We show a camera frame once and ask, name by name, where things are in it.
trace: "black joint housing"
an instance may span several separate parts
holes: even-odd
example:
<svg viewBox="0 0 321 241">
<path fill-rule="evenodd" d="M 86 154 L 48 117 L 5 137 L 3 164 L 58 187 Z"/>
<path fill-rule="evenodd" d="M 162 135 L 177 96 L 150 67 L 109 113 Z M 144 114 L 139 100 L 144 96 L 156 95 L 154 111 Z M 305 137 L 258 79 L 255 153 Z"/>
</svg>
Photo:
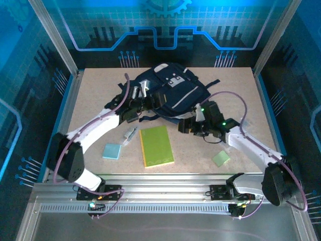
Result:
<svg viewBox="0 0 321 241">
<path fill-rule="evenodd" d="M 60 154 L 68 142 L 69 139 L 61 133 L 56 133 L 52 137 L 47 160 L 47 167 L 50 170 L 55 170 Z M 61 161 L 58 175 L 69 182 L 74 182 L 82 175 L 84 169 L 82 147 L 79 143 L 72 143 Z"/>
</svg>

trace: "metal floor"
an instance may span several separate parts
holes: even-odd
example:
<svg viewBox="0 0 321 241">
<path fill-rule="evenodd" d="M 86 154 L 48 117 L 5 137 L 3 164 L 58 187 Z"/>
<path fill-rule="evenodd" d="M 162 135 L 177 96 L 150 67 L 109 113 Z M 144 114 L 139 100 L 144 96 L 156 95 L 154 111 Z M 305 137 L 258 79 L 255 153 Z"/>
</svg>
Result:
<svg viewBox="0 0 321 241">
<path fill-rule="evenodd" d="M 244 220 L 213 214 L 109 214 L 92 220 L 87 214 L 41 213 L 33 241 L 43 240 L 276 241 L 299 236 L 288 206 L 264 204 Z"/>
</svg>

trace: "blue edge trim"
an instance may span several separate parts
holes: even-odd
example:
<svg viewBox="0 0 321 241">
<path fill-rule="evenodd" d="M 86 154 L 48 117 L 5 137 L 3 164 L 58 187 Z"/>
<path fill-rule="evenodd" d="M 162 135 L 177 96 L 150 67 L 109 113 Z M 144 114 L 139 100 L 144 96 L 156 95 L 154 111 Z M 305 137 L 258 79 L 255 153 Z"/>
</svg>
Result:
<svg viewBox="0 0 321 241">
<path fill-rule="evenodd" d="M 47 150 L 46 150 L 46 153 L 45 153 L 44 161 L 42 163 L 42 166 L 41 166 L 41 169 L 40 169 L 40 172 L 39 172 L 39 176 L 38 176 L 37 182 L 42 182 L 42 179 L 44 178 L 45 171 L 46 171 L 47 158 L 48 158 L 48 153 L 49 153 L 49 146 L 51 144 L 51 138 L 58 131 L 58 126 L 59 126 L 59 123 L 60 123 L 60 120 L 61 120 L 61 117 L 62 117 L 62 113 L 64 111 L 64 108 L 65 108 L 65 105 L 66 105 L 66 102 L 67 102 L 67 98 L 68 98 L 68 95 L 69 95 L 71 84 L 72 84 L 73 81 L 74 81 L 74 77 L 72 75 L 70 75 L 69 81 L 68 81 L 68 85 L 67 85 L 64 97 L 63 97 L 63 99 L 61 101 L 61 105 L 60 105 L 59 112 L 58 112 L 58 115 L 57 115 L 57 118 L 56 118 L 56 122 L 55 122 L 54 128 L 52 130 L 52 134 L 51 134 L 51 137 L 50 137 L 50 140 L 49 140 L 49 143 L 48 143 L 48 147 L 47 147 Z"/>
<path fill-rule="evenodd" d="M 274 128 L 274 131 L 275 131 L 275 134 L 276 134 L 276 138 L 277 138 L 277 142 L 278 142 L 278 144 L 280 146 L 280 150 L 278 150 L 278 151 L 280 151 L 283 155 L 286 155 L 286 150 L 285 150 L 285 146 L 284 146 L 284 143 L 283 143 L 283 140 L 282 140 L 282 137 L 281 137 L 281 133 L 280 133 L 279 127 L 277 125 L 276 118 L 275 118 L 275 115 L 273 113 L 272 105 L 271 105 L 269 96 L 267 94 L 267 91 L 266 91 L 266 88 L 265 88 L 265 85 L 264 85 L 263 78 L 262 78 L 261 74 L 259 74 L 258 79 L 259 79 L 259 82 L 260 82 L 260 85 L 261 85 L 261 88 L 262 88 L 263 97 L 264 97 L 264 99 L 266 101 L 267 111 L 268 111 L 268 113 L 269 113 L 269 115 L 271 117 L 272 127 Z"/>
<path fill-rule="evenodd" d="M 281 137 L 281 133 L 280 133 L 279 127 L 278 127 L 277 122 L 276 122 L 276 118 L 275 118 L 274 113 L 273 113 L 273 109 L 272 109 L 269 97 L 267 95 L 267 91 L 266 91 L 262 76 L 259 75 L 258 79 L 259 79 L 259 82 L 260 82 L 260 85 L 261 85 L 261 88 L 262 88 L 263 97 L 264 97 L 264 99 L 266 101 L 266 105 L 267 105 L 267 109 L 268 109 L 269 115 L 270 115 L 271 120 L 272 120 L 272 125 L 273 125 L 273 128 L 274 128 L 275 133 L 276 133 L 276 138 L 277 138 L 278 144 L 280 146 L 280 151 L 281 151 L 282 154 L 286 155 L 285 146 L 284 146 L 284 143 L 283 143 L 283 140 L 282 140 L 282 137 Z M 65 95 L 64 95 L 64 97 L 62 99 L 62 102 L 61 102 L 61 105 L 60 105 L 60 109 L 59 109 L 59 112 L 58 112 L 58 116 L 57 116 L 57 119 L 56 119 L 56 122 L 55 122 L 55 125 L 54 125 L 54 129 L 52 131 L 51 137 L 55 133 L 57 133 L 57 131 L 58 131 L 58 126 L 59 126 L 59 123 L 60 123 L 60 120 L 61 120 L 61 117 L 62 117 L 62 113 L 63 113 L 64 107 L 65 107 L 65 104 L 66 104 L 66 101 L 67 101 L 67 98 L 68 98 L 68 94 L 69 94 L 69 91 L 70 91 L 70 87 L 71 87 L 71 84 L 72 84 L 73 80 L 74 80 L 73 76 L 71 75 L 70 78 L 69 78 L 69 81 L 68 81 L 68 85 L 67 85 L 67 88 L 66 88 Z M 40 170 L 37 182 L 42 182 L 42 179 L 43 179 L 43 177 L 45 175 L 46 163 L 47 163 L 50 144 L 51 144 L 51 138 L 50 138 L 50 141 L 48 143 L 48 148 L 46 150 L 46 154 L 45 154 L 45 157 L 44 157 L 43 164 L 41 166 L 41 170 Z"/>
</svg>

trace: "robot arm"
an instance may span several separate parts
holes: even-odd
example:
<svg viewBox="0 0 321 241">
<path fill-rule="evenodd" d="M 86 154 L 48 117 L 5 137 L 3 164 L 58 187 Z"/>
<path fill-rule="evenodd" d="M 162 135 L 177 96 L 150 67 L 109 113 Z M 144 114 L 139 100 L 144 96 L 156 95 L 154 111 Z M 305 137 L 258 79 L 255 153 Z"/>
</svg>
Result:
<svg viewBox="0 0 321 241">
<path fill-rule="evenodd" d="M 129 123 L 137 120 L 138 112 L 158 108 L 166 101 L 166 97 L 160 93 L 148 94 L 148 80 L 139 83 L 135 80 L 130 81 L 128 95 L 125 95 L 125 89 L 126 85 L 121 94 L 117 95 L 95 118 L 82 127 L 66 135 L 57 133 L 53 136 L 49 148 L 48 168 L 55 170 L 64 148 L 77 135 L 63 156 L 58 175 L 90 191 L 102 192 L 104 190 L 104 180 L 85 168 L 83 154 L 111 129 L 124 121 Z M 125 99 L 123 105 L 116 110 L 115 108 L 123 99 Z"/>
<path fill-rule="evenodd" d="M 234 175 L 227 185 L 234 194 L 250 193 L 265 196 L 273 205 L 279 206 L 293 197 L 298 191 L 297 184 L 287 170 L 296 177 L 299 170 L 294 159 L 265 146 L 242 130 L 240 124 L 229 118 L 224 119 L 214 101 L 196 106 L 196 116 L 179 123 L 179 131 L 192 132 L 196 136 L 213 135 L 223 142 L 243 152 L 264 173 L 264 177 L 248 176 L 244 173 Z"/>
</svg>

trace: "light green square pad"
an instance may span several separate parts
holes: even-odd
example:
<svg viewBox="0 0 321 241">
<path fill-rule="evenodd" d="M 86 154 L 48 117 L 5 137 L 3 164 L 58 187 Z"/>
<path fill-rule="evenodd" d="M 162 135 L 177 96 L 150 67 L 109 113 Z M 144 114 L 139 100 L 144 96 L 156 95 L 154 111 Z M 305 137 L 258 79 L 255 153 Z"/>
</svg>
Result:
<svg viewBox="0 0 321 241">
<path fill-rule="evenodd" d="M 225 162 L 227 162 L 230 157 L 226 154 L 226 152 L 221 151 L 215 157 L 212 158 L 212 161 L 218 166 L 222 166 Z"/>
</svg>

